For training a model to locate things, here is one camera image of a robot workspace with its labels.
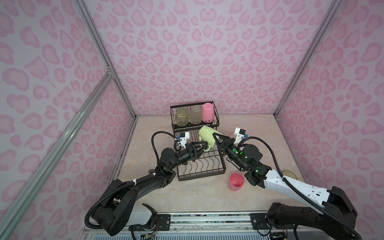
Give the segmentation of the pale green mug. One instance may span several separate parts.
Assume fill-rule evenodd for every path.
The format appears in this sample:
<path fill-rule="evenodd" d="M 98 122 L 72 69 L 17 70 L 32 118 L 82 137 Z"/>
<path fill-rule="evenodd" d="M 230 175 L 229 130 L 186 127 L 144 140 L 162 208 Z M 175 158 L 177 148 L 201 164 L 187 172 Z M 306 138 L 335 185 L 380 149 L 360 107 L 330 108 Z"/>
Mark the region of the pale green mug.
<path fill-rule="evenodd" d="M 204 152 L 208 152 L 215 147 L 216 140 L 214 139 L 214 136 L 213 136 L 214 133 L 222 135 L 222 133 L 220 133 L 219 131 L 208 126 L 203 126 L 199 130 L 200 141 L 201 142 L 205 141 L 208 143 L 208 146 L 204 148 Z"/>

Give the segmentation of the pink plastic cup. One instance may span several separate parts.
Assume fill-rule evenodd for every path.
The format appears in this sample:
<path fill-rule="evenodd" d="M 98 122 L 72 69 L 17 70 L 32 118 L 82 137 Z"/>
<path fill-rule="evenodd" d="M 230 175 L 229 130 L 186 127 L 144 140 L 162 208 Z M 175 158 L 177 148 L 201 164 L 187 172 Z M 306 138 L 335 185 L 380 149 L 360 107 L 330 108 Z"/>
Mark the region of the pink plastic cup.
<path fill-rule="evenodd" d="M 202 121 L 212 123 L 215 120 L 215 109 L 212 103 L 205 103 L 202 107 Z"/>

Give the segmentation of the bright green plastic cup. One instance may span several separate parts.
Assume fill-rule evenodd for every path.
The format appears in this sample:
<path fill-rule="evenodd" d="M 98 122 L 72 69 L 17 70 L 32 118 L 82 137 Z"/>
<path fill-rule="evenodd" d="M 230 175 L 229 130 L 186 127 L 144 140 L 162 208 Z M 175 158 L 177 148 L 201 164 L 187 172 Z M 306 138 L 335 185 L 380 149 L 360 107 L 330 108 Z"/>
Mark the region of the bright green plastic cup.
<path fill-rule="evenodd" d="M 178 108 L 175 117 L 175 124 L 179 127 L 185 127 L 189 123 L 189 113 L 186 108 Z"/>

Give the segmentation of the pale green textured cup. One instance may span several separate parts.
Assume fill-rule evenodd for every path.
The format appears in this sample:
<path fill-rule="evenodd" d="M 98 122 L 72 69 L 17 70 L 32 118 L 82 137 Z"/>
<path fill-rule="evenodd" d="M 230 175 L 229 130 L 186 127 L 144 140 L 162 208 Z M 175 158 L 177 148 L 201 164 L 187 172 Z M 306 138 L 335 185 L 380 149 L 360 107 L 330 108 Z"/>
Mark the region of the pale green textured cup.
<path fill-rule="evenodd" d="M 202 108 L 200 105 L 191 106 L 189 121 L 193 125 L 198 125 L 202 121 Z"/>

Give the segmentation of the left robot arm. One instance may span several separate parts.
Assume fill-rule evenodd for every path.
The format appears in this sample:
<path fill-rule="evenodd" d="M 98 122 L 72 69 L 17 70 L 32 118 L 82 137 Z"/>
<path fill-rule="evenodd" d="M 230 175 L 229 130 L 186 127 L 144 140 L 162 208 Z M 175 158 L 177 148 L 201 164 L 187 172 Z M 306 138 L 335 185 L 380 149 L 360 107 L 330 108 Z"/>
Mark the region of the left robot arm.
<path fill-rule="evenodd" d="M 86 227 L 103 229 L 110 236 L 117 235 L 126 226 L 140 226 L 145 230 L 152 230 L 156 224 L 157 211 L 148 204 L 144 204 L 141 209 L 135 209 L 136 201 L 169 185 L 176 176 L 174 169 L 200 158 L 208 146 L 208 142 L 202 141 L 186 144 L 185 149 L 179 152 L 165 148 L 157 166 L 150 170 L 148 175 L 127 182 L 112 181 L 86 213 Z"/>

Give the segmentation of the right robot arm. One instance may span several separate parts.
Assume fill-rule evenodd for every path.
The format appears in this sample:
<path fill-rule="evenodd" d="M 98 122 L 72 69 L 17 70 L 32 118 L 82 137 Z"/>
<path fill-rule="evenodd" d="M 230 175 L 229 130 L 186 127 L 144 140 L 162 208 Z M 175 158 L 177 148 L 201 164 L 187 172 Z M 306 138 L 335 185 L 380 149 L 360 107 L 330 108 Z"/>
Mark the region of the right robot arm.
<path fill-rule="evenodd" d="M 335 240 L 360 240 L 356 231 L 357 211 L 344 190 L 338 187 L 325 189 L 316 187 L 283 174 L 270 146 L 275 168 L 261 163 L 262 153 L 247 144 L 244 138 L 235 144 L 235 139 L 214 133 L 218 149 L 227 156 L 252 186 L 279 192 L 303 204 L 304 207 L 272 203 L 266 214 L 271 226 L 294 225 L 322 230 Z"/>

